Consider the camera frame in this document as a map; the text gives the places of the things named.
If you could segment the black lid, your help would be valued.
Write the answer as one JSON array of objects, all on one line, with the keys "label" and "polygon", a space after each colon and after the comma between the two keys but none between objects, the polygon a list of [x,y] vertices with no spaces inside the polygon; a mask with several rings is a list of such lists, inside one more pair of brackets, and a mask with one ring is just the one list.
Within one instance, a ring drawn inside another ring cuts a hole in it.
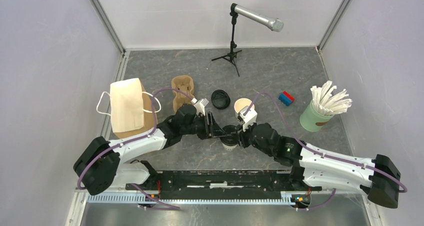
[{"label": "black lid", "polygon": [[230,105],[231,99],[226,91],[218,89],[211,94],[211,102],[215,108],[223,110]]},{"label": "black lid", "polygon": [[234,125],[227,125],[223,128],[226,133],[225,137],[220,140],[226,144],[238,144],[237,127]]}]

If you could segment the white paper cup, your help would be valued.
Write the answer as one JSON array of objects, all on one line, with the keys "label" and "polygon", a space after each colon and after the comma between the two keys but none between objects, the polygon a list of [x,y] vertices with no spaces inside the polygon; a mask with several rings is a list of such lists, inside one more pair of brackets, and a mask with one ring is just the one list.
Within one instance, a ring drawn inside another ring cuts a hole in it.
[{"label": "white paper cup", "polygon": [[227,151],[232,151],[239,145],[237,137],[227,136],[220,138],[220,140]]},{"label": "white paper cup", "polygon": [[[235,116],[236,116],[236,119],[240,123],[242,122],[242,116],[239,116],[239,113],[241,111],[242,111],[241,114],[243,116],[247,116],[247,117],[253,116],[253,111],[255,110],[255,105],[254,104],[252,105],[252,107],[250,108],[250,110],[248,111],[248,113],[246,115],[244,115],[245,112],[246,112],[246,110],[244,110],[245,107],[247,109],[251,104],[252,104],[252,100],[250,100],[248,98],[240,98],[240,99],[238,99],[238,100],[235,101],[235,103],[234,103]],[[256,118],[257,118],[257,113],[255,114],[253,120],[256,121]]]}]

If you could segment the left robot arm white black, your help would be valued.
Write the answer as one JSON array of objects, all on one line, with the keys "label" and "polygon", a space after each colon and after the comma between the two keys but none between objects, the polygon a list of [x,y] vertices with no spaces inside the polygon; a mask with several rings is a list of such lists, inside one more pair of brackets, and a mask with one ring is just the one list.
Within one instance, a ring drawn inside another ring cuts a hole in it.
[{"label": "left robot arm white black", "polygon": [[185,104],[155,130],[119,140],[107,141],[102,136],[93,139],[73,165],[78,175],[77,187],[87,189],[90,195],[128,183],[152,189],[157,184],[157,176],[144,164],[131,165],[128,161],[173,146],[184,135],[196,135],[205,140],[228,134],[216,123],[211,112],[200,115],[193,105]]}]

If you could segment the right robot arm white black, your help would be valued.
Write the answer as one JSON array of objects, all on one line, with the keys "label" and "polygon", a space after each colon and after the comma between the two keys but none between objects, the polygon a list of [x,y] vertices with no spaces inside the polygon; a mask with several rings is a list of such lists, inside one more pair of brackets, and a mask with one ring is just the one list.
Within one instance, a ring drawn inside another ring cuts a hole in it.
[{"label": "right robot arm white black", "polygon": [[339,189],[366,195],[368,200],[386,208],[397,208],[401,193],[401,173],[385,156],[362,158],[335,153],[281,136],[268,123],[236,128],[238,143],[253,146],[279,164],[290,167],[289,184],[304,187]]}]

